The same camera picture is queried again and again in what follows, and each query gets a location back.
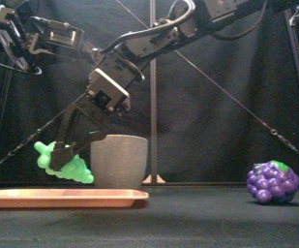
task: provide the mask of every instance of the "plastic tray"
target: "plastic tray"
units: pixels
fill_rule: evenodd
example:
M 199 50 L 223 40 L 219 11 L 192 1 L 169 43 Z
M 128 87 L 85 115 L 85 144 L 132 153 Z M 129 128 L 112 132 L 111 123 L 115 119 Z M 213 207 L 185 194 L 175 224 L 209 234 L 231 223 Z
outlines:
M 0 208 L 129 207 L 148 193 L 105 189 L 3 189 Z

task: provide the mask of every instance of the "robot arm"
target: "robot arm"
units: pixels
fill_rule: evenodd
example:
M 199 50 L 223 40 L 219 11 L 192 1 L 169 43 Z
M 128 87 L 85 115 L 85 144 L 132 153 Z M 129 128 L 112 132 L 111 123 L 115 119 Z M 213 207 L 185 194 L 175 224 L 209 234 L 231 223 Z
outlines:
M 93 65 L 85 92 L 64 110 L 49 169 L 60 171 L 73 155 L 105 137 L 104 117 L 129 110 L 127 87 L 144 79 L 141 70 L 156 56 L 215 35 L 260 10 L 279 12 L 293 5 L 299 0 L 179 0 L 152 28 L 121 35 L 105 48 L 95 48 L 84 32 L 69 24 L 32 16 L 27 2 L 15 9 L 0 6 L 0 48 L 23 71 L 40 71 L 35 65 L 40 53 L 85 59 Z M 99 131 L 65 146 L 79 115 L 95 123 Z

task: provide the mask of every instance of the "black backdrop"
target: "black backdrop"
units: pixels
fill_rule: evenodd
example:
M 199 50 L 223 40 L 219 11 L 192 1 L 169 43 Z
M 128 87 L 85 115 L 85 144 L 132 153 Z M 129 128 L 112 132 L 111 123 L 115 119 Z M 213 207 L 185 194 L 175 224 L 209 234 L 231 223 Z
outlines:
M 143 25 L 113 0 L 40 0 L 37 15 L 83 29 L 96 47 Z M 149 24 L 149 0 L 120 1 Z M 172 0 L 156 0 L 156 16 L 165 16 Z M 257 14 L 236 22 L 237 33 Z M 259 28 L 233 42 L 204 37 L 179 50 L 265 123 L 299 149 L 299 81 L 283 13 L 267 12 Z M 0 54 L 0 61 L 8 62 Z M 84 62 L 41 60 L 43 76 L 0 69 L 0 159 L 83 93 L 91 72 Z M 111 133 L 149 139 L 149 69 L 133 83 L 132 110 L 113 116 Z M 279 160 L 299 173 L 299 156 L 271 135 L 209 80 L 171 52 L 156 59 L 157 173 L 171 182 L 243 182 L 253 163 Z M 53 140 L 56 127 L 39 140 Z M 80 122 L 75 138 L 92 126 Z M 81 157 L 88 160 L 88 151 Z M 60 181 L 35 165 L 32 142 L 0 165 L 0 181 Z

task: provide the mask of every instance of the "black table surface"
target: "black table surface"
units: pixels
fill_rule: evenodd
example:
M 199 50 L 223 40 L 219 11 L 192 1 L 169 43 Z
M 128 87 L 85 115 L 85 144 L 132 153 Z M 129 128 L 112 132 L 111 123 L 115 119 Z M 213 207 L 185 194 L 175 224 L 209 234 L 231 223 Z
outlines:
M 128 208 L 0 209 L 0 247 L 299 247 L 299 192 L 261 205 L 236 187 L 141 191 Z

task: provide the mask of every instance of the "black cable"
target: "black cable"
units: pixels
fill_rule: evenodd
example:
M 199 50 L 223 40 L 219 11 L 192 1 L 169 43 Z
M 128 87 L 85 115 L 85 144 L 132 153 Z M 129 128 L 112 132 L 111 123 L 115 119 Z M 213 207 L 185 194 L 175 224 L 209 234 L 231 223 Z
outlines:
M 188 4 L 188 10 L 184 13 L 184 15 L 181 15 L 176 20 L 169 21 L 167 24 L 163 24 L 161 26 L 157 26 L 157 27 L 153 27 L 151 29 L 121 35 L 101 50 L 101 53 L 109 52 L 116 47 L 116 45 L 119 45 L 121 42 L 125 42 L 125 41 L 136 39 L 136 38 L 143 38 L 143 37 L 149 36 L 149 35 L 159 34 L 159 33 L 164 32 L 165 30 L 172 29 L 175 26 L 180 25 L 191 17 L 191 15 L 195 11 L 193 1 L 192 0 L 183 0 L 183 1 Z
M 33 76 L 41 75 L 41 70 L 40 70 L 39 67 L 35 68 L 36 69 L 36 73 L 29 73 L 27 71 L 19 70 L 19 69 L 16 69 L 13 67 L 9 67 L 9 66 L 7 66 L 7 65 L 4 65 L 1 63 L 0 63 L 0 67 L 4 68 L 5 70 L 13 71 L 13 72 L 20 73 L 20 74 L 33 75 Z
M 257 27 L 261 19 L 263 19 L 263 16 L 264 16 L 264 13 L 265 13 L 265 9 L 267 9 L 267 4 L 268 4 L 268 0 L 265 0 L 264 4 L 263 4 L 263 7 L 261 7 L 261 11 L 260 11 L 260 15 L 257 17 L 257 20 L 256 22 L 253 23 L 253 25 L 241 33 L 233 35 L 233 36 L 224 36 L 224 35 L 220 35 L 217 33 L 212 33 L 209 34 L 215 39 L 217 40 L 221 40 L 221 41 L 233 41 L 239 38 L 241 38 L 243 36 L 245 36 L 248 33 L 251 33 L 253 31 L 253 29 Z

